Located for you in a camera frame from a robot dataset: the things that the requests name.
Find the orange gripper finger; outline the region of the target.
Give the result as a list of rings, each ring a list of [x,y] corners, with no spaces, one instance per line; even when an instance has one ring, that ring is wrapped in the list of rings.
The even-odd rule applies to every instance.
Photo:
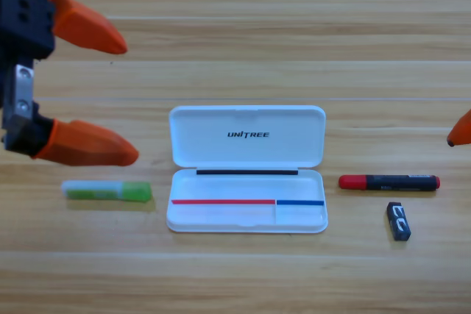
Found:
[[[128,166],[139,152],[109,129],[85,121],[54,119],[46,145],[33,157],[69,166]]]

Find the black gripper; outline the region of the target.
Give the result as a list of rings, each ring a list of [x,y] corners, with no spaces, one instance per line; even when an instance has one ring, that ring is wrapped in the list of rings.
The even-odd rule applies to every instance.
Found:
[[[78,1],[1,0],[1,142],[7,151],[34,157],[48,143],[53,120],[33,99],[34,64],[54,51],[54,35],[108,54],[128,50],[105,16]]]

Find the orange dark-tipped gripper finger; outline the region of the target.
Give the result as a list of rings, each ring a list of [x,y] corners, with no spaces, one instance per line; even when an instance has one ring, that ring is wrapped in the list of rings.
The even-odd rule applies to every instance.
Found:
[[[471,110],[456,122],[449,135],[447,144],[450,147],[468,145],[471,142]]]

